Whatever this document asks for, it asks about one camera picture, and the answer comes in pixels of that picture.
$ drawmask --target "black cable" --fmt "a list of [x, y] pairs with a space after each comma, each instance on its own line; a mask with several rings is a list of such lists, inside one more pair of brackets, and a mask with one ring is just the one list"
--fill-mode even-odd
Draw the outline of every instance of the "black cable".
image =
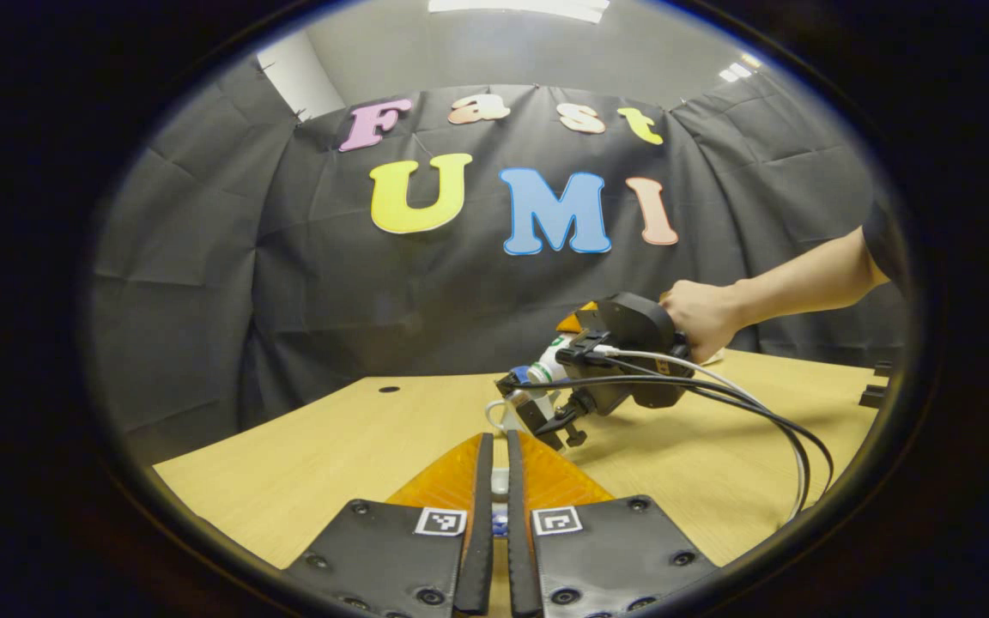
[[[605, 361], [608, 361], [608, 363], [610, 363], [611, 365], [615, 365], [615, 367], [624, 367], [625, 369], [629, 369], [629, 371], [635, 371], [637, 373], [643, 373], [657, 377], [668, 377], [668, 376], [664, 376], [663, 374], [660, 374], [659, 372], [654, 372], [652, 371], [652, 369], [648, 369], [646, 367], [640, 367], [640, 365], [628, 363], [627, 361], [624, 360], [613, 359], [613, 357], [607, 356], [605, 357]], [[695, 394], [700, 395], [702, 397], [706, 397], [707, 399], [712, 399], [714, 402], [727, 403], [729, 404], [729, 406], [734, 406], [737, 408], [741, 408], [742, 410], [753, 412], [753, 414], [761, 415], [761, 417], [765, 417], [765, 415], [762, 412], [768, 411], [765, 410], [764, 406], [759, 406], [757, 402], [750, 402], [749, 399], [745, 397], [744, 400], [741, 400], [741, 402], [739, 402], [739, 400], [731, 399], [729, 397], [725, 397], [722, 395], [717, 395], [715, 394], [715, 392], [702, 391], [700, 390], [700, 388], [697, 387], [689, 387], [687, 388], [687, 391], [695, 392]], [[735, 392], [735, 395], [742, 395], [742, 394], [741, 392]], [[770, 418], [769, 421], [772, 422], [774, 426], [777, 427], [777, 429], [779, 429], [781, 433], [785, 435], [785, 438], [787, 438], [790, 443], [792, 443], [793, 452], [796, 453], [800, 458], [800, 462], [801, 462], [800, 467], [802, 470], [804, 470], [804, 489], [801, 489], [800, 500], [799, 500], [799, 504], [801, 505], [802, 508], [802, 505], [808, 501], [808, 493], [811, 490], [811, 462], [808, 459], [808, 450], [805, 449], [804, 443], [800, 442], [800, 438], [796, 437], [796, 432], [792, 431], [791, 429], [789, 429], [789, 427], [782, 425], [782, 423], [777, 422], [772, 418]]]
[[757, 402], [751, 403], [749, 397], [743, 395], [742, 392], [734, 391], [733, 388], [715, 384], [714, 382], [706, 382], [706, 380], [703, 379], [688, 379], [688, 377], [624, 375], [612, 377], [585, 377], [584, 379], [564, 379], [561, 380], [561, 382], [548, 382], [541, 384], [518, 384], [515, 385], [515, 388], [519, 388], [519, 390], [522, 391], [552, 391], [564, 390], [564, 388], [574, 388], [577, 386], [604, 386], [607, 384], [671, 384], [686, 388], [694, 387], [702, 388], [702, 390], [707, 391], [722, 392], [722, 394], [731, 395], [732, 397], [741, 399], [743, 403], [750, 403], [752, 406], [757, 407], [758, 411], [755, 412], [755, 414], [764, 415], [766, 418], [782, 423], [782, 425], [789, 427], [792, 431], [796, 431], [802, 435], [802, 437], [811, 439], [813, 445], [819, 447], [819, 450], [823, 453], [823, 457], [827, 459], [828, 466], [827, 485], [824, 486], [822, 495], [827, 493], [827, 489], [829, 489], [829, 482], [831, 482], [834, 478], [834, 457], [831, 455], [831, 452], [829, 452], [827, 446], [823, 444], [823, 441], [817, 438], [815, 434], [811, 433], [807, 429], [804, 429], [804, 427], [797, 425], [796, 422], [780, 417], [780, 415], [773, 414], [773, 412], [770, 412], [764, 406], [759, 406]]

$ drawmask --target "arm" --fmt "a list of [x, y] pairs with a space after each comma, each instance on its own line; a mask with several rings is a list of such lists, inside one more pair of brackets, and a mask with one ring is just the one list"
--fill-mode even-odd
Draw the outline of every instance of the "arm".
[[860, 227], [753, 279], [718, 287], [679, 281], [663, 308], [689, 336], [700, 363], [751, 324], [854, 305], [888, 280], [872, 262]]

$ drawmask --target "person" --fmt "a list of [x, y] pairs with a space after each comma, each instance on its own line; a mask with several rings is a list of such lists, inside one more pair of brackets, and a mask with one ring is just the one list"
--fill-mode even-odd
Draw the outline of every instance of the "person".
[[902, 239], [883, 201], [851, 233], [825, 242], [776, 269], [729, 286], [679, 279], [659, 304], [689, 337], [692, 361], [703, 363], [739, 330], [770, 318], [851, 306], [876, 286], [902, 281]]

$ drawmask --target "ceiling light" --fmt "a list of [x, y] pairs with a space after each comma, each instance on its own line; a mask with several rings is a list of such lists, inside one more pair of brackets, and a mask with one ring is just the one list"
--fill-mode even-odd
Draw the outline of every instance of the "ceiling light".
[[727, 68], [730, 68], [731, 73], [734, 73], [735, 75], [738, 75], [738, 77], [749, 77], [750, 76], [750, 71], [747, 70], [746, 67], [742, 66], [739, 63], [731, 63], [731, 66], [730, 67], [727, 67]]
[[429, 0], [429, 12], [494, 9], [532, 11], [572, 17], [590, 23], [601, 21], [609, 0]]

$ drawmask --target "hand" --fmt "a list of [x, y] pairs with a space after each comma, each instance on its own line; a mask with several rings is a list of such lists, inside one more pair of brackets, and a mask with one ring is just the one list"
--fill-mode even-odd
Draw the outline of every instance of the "hand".
[[675, 282], [659, 302], [674, 327], [689, 336], [692, 361], [703, 363], [719, 352], [743, 328], [734, 288], [698, 282]]

